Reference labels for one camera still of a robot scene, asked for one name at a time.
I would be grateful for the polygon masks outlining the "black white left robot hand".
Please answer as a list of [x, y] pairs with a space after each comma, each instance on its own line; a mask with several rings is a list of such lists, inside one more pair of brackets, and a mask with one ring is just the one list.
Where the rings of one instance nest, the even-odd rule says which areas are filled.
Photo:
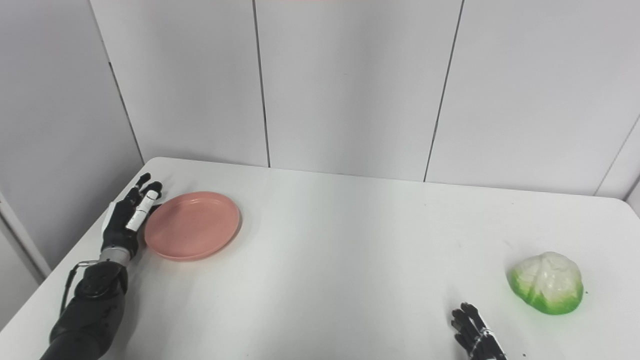
[[139, 250], [138, 232], [150, 215], [160, 207], [163, 184], [151, 180], [149, 172], [140, 175], [126, 195], [107, 208], [102, 225], [101, 261], [125, 265]]

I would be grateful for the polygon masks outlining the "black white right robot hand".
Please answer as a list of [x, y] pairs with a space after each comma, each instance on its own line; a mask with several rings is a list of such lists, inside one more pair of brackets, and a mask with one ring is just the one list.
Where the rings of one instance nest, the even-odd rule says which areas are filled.
[[478, 308], [466, 301], [451, 312], [455, 341], [469, 360], [506, 360], [507, 356], [494, 332], [481, 317]]

